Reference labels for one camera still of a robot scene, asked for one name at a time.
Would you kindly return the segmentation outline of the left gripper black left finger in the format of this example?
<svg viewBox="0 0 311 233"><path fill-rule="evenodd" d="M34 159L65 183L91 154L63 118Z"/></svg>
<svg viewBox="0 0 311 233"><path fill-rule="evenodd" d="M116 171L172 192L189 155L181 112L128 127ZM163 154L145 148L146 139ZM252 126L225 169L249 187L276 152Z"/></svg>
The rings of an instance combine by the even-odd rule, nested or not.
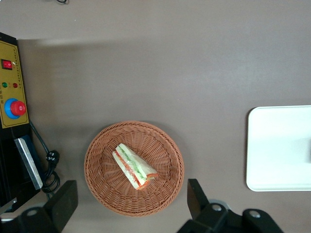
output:
<svg viewBox="0 0 311 233"><path fill-rule="evenodd" d="M66 181L42 207L24 211L15 219L16 233L60 233L78 206L75 180Z"/></svg>

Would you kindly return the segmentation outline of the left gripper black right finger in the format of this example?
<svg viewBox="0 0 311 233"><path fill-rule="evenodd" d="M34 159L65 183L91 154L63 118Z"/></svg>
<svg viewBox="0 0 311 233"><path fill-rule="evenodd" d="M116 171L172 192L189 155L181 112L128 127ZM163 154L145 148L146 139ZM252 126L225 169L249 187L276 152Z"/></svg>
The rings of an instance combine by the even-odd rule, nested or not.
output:
<svg viewBox="0 0 311 233"><path fill-rule="evenodd" d="M179 233L219 233L227 224L228 211L207 199L197 179L188 179L187 204L191 214Z"/></svg>

